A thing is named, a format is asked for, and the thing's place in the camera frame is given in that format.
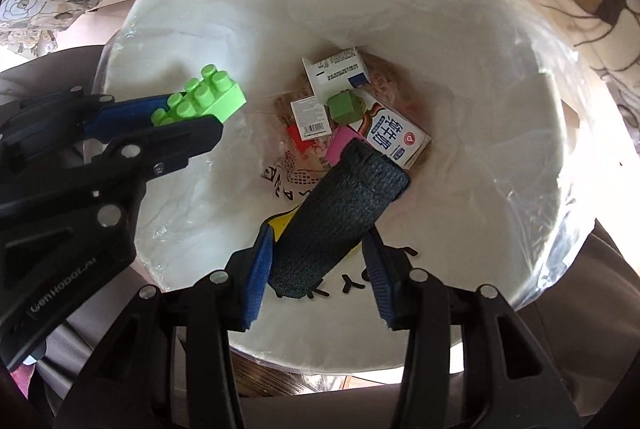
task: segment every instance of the silver rivet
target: silver rivet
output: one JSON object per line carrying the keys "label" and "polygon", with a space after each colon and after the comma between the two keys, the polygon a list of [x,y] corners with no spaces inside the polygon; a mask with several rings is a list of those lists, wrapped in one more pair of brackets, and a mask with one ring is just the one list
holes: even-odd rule
{"label": "silver rivet", "polygon": [[216,270],[212,274],[209,275],[209,281],[213,284],[223,284],[226,283],[229,279],[229,274],[224,270]]}
{"label": "silver rivet", "polygon": [[140,154],[140,146],[135,144],[128,144],[120,149],[120,154],[125,158],[135,158]]}
{"label": "silver rivet", "polygon": [[142,288],[140,288],[138,295],[141,299],[150,299],[151,297],[156,295],[156,287],[151,286],[150,284],[143,286]]}
{"label": "silver rivet", "polygon": [[414,268],[409,272],[409,279],[417,283],[424,283],[429,278],[429,273],[422,268]]}
{"label": "silver rivet", "polygon": [[498,297],[498,290],[493,285],[483,284],[480,287],[480,294],[487,299],[495,299]]}
{"label": "silver rivet", "polygon": [[120,222],[120,218],[122,217],[122,212],[120,208],[116,205],[102,206],[100,210],[98,210],[98,223],[100,223],[103,227],[114,227]]}

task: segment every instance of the brown fabric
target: brown fabric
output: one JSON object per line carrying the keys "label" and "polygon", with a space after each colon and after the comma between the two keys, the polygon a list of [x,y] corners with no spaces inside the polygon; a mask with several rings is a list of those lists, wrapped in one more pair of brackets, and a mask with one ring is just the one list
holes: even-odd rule
{"label": "brown fabric", "polygon": [[599,225],[562,279],[519,313],[580,415],[602,407],[640,349],[640,277]]}

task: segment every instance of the green toy block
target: green toy block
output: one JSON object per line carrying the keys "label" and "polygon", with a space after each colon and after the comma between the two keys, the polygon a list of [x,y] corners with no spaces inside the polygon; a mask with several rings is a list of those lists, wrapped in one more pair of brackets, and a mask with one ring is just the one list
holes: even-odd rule
{"label": "green toy block", "polygon": [[364,102],[351,89],[334,94],[326,101],[326,105],[329,107],[331,118],[340,125],[349,125],[364,116]]}
{"label": "green toy block", "polygon": [[213,64],[205,66],[202,80],[192,78],[184,85],[184,92],[166,99],[169,110],[160,107],[151,115],[153,125],[168,125],[190,118],[212,114],[225,122],[246,102],[240,86],[226,72],[219,72]]}

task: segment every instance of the black sponge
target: black sponge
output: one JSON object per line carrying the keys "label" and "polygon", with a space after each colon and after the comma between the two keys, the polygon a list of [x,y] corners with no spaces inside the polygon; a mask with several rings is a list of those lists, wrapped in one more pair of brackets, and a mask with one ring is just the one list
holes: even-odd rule
{"label": "black sponge", "polygon": [[304,297],[373,227],[409,176],[359,139],[320,180],[274,246],[269,284],[286,297]]}

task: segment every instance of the clear plastic bag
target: clear plastic bag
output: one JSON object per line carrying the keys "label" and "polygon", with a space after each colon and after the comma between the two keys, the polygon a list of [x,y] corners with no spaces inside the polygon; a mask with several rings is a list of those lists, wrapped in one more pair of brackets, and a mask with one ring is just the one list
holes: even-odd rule
{"label": "clear plastic bag", "polygon": [[[394,105],[433,138],[377,224],[385,242],[417,250],[414,266],[446,284],[495,284],[516,307],[556,282],[593,228],[590,92],[580,59],[524,0],[138,0],[106,92],[178,91],[213,62],[247,97],[212,152],[148,184],[136,245],[156,281],[191,285],[292,208],[261,178],[288,149],[271,103],[295,89],[303,56],[350,46],[401,70],[411,98]],[[343,293],[344,276],[366,285],[363,269],[354,250],[319,286],[329,297],[268,288],[232,344],[310,373],[401,365],[405,335],[385,328],[370,289]]]}

